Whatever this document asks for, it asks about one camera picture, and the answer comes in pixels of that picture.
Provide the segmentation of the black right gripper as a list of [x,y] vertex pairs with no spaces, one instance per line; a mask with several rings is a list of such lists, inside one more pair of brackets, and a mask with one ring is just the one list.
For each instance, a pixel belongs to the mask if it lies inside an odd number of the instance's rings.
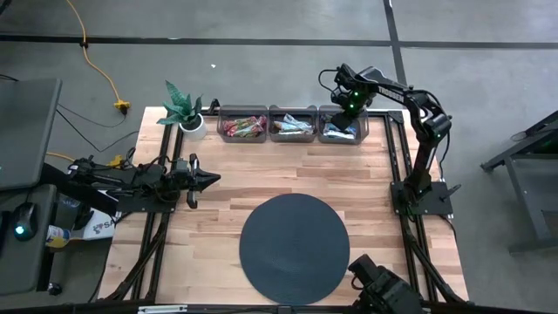
[[371,81],[350,78],[350,96],[341,104],[344,112],[332,116],[332,124],[336,128],[342,131],[349,127],[358,129],[358,115],[363,111],[363,107],[368,106],[371,102],[371,87]]

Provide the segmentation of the dark grey desk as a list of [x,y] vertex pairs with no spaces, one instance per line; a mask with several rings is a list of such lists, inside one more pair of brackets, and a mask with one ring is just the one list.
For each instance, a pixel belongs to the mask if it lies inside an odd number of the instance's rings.
[[[0,296],[35,290],[42,280],[45,240],[52,222],[57,189],[42,185],[0,194]],[[14,210],[24,202],[35,205],[36,234],[25,242],[14,234]]]

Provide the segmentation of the round dark woven placemat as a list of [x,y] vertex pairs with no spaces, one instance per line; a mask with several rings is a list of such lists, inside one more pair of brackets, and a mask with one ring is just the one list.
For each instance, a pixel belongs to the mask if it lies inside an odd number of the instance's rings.
[[305,194],[285,194],[258,205],[239,242],[251,285],[278,304],[306,305],[330,295],[350,260],[350,239],[339,214]]

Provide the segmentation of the black side stand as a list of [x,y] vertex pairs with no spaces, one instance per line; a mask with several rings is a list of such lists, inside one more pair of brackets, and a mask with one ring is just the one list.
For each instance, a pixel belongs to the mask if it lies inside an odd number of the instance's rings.
[[558,110],[512,137],[514,145],[480,167],[506,168],[534,239],[508,248],[511,254],[558,248]]

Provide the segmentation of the silver metal bracket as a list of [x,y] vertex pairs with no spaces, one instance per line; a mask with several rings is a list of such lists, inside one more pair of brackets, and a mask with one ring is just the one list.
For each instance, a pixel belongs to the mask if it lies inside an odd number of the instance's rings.
[[188,306],[184,304],[140,306],[137,314],[182,314],[188,313]]

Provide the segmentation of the white plant pot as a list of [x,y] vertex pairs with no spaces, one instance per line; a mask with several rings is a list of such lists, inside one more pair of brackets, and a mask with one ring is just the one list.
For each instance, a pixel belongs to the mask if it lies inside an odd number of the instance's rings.
[[186,126],[184,123],[179,124],[180,130],[184,133],[184,136],[189,141],[199,141],[202,140],[207,134],[207,125],[203,116],[198,113],[196,120],[190,126]]

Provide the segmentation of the dark grey flat monitor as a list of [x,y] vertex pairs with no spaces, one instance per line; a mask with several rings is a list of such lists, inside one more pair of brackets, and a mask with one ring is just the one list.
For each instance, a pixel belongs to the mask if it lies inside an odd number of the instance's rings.
[[0,191],[39,182],[62,81],[0,82]]

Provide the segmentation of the white printed box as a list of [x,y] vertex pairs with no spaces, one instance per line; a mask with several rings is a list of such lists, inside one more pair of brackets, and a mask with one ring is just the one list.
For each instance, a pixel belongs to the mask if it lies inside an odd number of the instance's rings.
[[112,238],[115,233],[115,222],[121,217],[121,213],[108,215],[97,209],[92,210],[92,218],[81,229],[81,238],[85,241]]

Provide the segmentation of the black computer mouse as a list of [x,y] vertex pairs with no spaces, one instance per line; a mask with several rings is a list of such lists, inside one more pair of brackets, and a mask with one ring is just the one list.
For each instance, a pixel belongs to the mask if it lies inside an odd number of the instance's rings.
[[37,233],[37,204],[24,202],[14,210],[13,233],[20,242],[29,241]]

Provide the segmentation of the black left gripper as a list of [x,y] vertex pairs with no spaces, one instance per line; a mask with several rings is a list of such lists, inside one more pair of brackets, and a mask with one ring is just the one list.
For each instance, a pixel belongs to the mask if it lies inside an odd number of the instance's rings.
[[[198,168],[198,157],[196,154],[190,154],[188,159],[188,171],[179,172],[174,170],[175,179],[178,182],[179,190],[187,191],[187,205],[190,208],[198,208],[198,202],[195,196],[195,189],[197,187],[196,171]],[[221,176],[219,174],[199,170],[199,190],[203,191],[216,183]]]

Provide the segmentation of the black aluminium table frame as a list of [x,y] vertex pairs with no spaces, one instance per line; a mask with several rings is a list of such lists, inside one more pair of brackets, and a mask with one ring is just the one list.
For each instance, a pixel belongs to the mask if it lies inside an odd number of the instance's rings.
[[164,114],[160,106],[144,111],[135,161],[149,162],[167,144],[174,157],[197,154],[202,168],[221,178],[200,195],[198,208],[180,202],[172,213],[162,256],[148,262],[140,279],[147,306],[184,304],[187,314],[254,308],[303,314],[302,306],[277,306],[256,291],[239,257],[248,216],[261,203],[287,193],[312,195],[333,207],[348,231],[352,257],[366,254],[411,279],[422,294],[430,289],[423,269],[406,262],[400,219],[391,206],[390,185],[407,175],[418,147],[406,111],[371,112],[369,134],[356,146],[226,143],[212,116],[203,140],[182,141],[176,130],[157,123]]

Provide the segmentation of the black bulky device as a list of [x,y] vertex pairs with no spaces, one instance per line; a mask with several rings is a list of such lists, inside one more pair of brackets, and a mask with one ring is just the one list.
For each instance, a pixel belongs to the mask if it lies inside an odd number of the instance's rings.
[[426,314],[422,296],[401,277],[384,266],[377,266],[364,254],[352,262],[348,270],[362,286],[357,300],[344,314]]

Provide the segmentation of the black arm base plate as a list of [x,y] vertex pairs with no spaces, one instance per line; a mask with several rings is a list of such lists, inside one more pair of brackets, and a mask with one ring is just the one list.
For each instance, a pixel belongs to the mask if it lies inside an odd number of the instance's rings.
[[122,213],[171,213],[175,210],[175,204],[163,201],[157,195],[121,195],[116,210]]
[[450,196],[458,186],[449,189],[445,182],[435,181],[432,189],[415,203],[405,197],[404,184],[402,181],[393,182],[390,185],[391,203],[393,211],[397,215],[452,215],[453,206]]

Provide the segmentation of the green snake plant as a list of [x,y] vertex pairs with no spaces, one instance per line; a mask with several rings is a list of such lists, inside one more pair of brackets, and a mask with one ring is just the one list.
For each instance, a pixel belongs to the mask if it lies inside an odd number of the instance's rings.
[[194,130],[202,124],[202,96],[192,101],[190,94],[184,94],[173,83],[165,81],[171,102],[163,102],[167,117],[157,121],[160,125],[180,124],[187,130]]

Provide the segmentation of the grey translucent plastic bin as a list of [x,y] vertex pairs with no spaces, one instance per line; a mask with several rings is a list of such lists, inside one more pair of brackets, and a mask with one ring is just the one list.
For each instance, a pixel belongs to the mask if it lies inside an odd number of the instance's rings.
[[[266,115],[268,118],[266,125],[266,132],[260,136],[254,138],[237,138],[228,137],[223,133],[222,122],[225,120],[236,120],[241,118],[247,118],[250,116],[260,116]],[[244,143],[244,144],[255,144],[263,143],[267,139],[267,131],[269,126],[269,110],[266,106],[233,106],[227,105],[220,109],[218,122],[217,122],[217,133],[221,136],[226,143]]]
[[[277,129],[274,126],[274,122],[283,122],[283,117],[286,113],[292,115],[295,119],[306,121],[312,124],[315,128],[315,132],[311,135],[303,134],[300,132],[278,133]],[[308,106],[305,108],[271,106],[269,108],[269,137],[272,141],[278,143],[311,143],[314,141],[317,135],[317,119],[318,111],[315,106]]]
[[322,143],[327,144],[343,144],[343,145],[359,145],[369,134],[368,127],[368,117],[367,112],[363,111],[358,115],[359,127],[357,130],[357,136],[354,140],[336,139],[328,138],[323,135],[323,124],[321,122],[321,116],[325,114],[330,114],[331,116],[336,113],[340,113],[342,110],[338,106],[320,106],[318,108],[318,139]]

